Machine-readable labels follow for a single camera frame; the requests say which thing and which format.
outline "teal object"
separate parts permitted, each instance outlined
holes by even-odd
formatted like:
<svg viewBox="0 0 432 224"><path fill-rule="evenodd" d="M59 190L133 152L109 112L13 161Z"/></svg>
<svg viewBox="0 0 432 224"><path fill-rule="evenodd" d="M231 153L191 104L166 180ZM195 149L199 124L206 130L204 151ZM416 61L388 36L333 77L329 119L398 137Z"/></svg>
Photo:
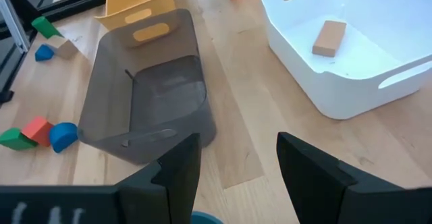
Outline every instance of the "teal object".
<svg viewBox="0 0 432 224"><path fill-rule="evenodd" d="M45 38L51 38L54 35L62 36L61 33L52 25L44 16L38 17L32 22L32 26L38 30Z"/></svg>
<svg viewBox="0 0 432 224"><path fill-rule="evenodd" d="M223 222L218 218L209 215L207 213L202 213L200 211L192 212L190 223L191 224L223 224Z"/></svg>
<svg viewBox="0 0 432 224"><path fill-rule="evenodd" d="M78 139L78 128L74 123L63 122L49 131L49 142L56 153L60 153Z"/></svg>
<svg viewBox="0 0 432 224"><path fill-rule="evenodd" d="M54 51L48 47L48 45L41 45L36 53L34 54L34 59L36 61L46 61L54 56Z"/></svg>

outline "gray translucent bin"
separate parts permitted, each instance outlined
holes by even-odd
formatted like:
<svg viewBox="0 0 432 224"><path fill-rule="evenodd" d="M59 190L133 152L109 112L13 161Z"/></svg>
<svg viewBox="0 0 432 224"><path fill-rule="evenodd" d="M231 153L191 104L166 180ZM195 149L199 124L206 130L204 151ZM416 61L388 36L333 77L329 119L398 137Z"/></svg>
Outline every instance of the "gray translucent bin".
<svg viewBox="0 0 432 224"><path fill-rule="evenodd" d="M155 35L167 28L167 34ZM138 42L137 34L144 41ZM88 85L80 140L141 164L192 133L200 133L206 146L216 128L189 11L178 9L107 33Z"/></svg>

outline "green triangular block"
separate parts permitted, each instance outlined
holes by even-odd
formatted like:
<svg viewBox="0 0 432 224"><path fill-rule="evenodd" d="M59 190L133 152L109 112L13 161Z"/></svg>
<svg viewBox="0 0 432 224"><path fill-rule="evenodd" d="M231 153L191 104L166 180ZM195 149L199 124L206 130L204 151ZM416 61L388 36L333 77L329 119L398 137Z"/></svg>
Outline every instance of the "green triangular block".
<svg viewBox="0 0 432 224"><path fill-rule="evenodd" d="M38 145L35 141L21 134L21 130L18 128L6 130L0 136L0 144L12 150L26 150Z"/></svg>

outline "green block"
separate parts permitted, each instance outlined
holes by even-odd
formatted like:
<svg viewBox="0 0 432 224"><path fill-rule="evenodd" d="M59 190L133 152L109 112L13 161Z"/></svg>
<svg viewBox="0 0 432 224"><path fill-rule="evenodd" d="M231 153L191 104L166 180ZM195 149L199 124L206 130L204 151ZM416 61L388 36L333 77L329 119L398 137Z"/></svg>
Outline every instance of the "green block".
<svg viewBox="0 0 432 224"><path fill-rule="evenodd" d="M18 128L12 128L5 131L0 136L0 144L12 150L26 150L38 145L37 142L21 134L21 130Z"/></svg>
<svg viewBox="0 0 432 224"><path fill-rule="evenodd" d="M38 30L45 38L51 38L54 35L62 36L44 16L33 20L32 26L34 26L34 28L36 28L36 30Z"/></svg>

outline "transparent plastic bin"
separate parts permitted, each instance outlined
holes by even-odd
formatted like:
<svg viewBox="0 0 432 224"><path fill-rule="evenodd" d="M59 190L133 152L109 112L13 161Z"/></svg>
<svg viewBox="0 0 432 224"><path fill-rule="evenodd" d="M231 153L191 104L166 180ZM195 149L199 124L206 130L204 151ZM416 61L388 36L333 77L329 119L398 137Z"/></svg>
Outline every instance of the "transparent plastic bin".
<svg viewBox="0 0 432 224"><path fill-rule="evenodd" d="M261 0L269 45L318 110L348 119L416 92L432 67L432 0ZM312 54L345 22L335 57Z"/></svg>
<svg viewBox="0 0 432 224"><path fill-rule="evenodd" d="M172 23L176 29L140 46L121 42L134 44L136 31ZM99 42L78 124L80 140L142 164L192 133L199 133L206 146L216 128L189 11L174 10L108 32Z"/></svg>
<svg viewBox="0 0 432 224"><path fill-rule="evenodd" d="M114 30L175 8L174 0L107 0L105 16L96 19L108 30Z"/></svg>

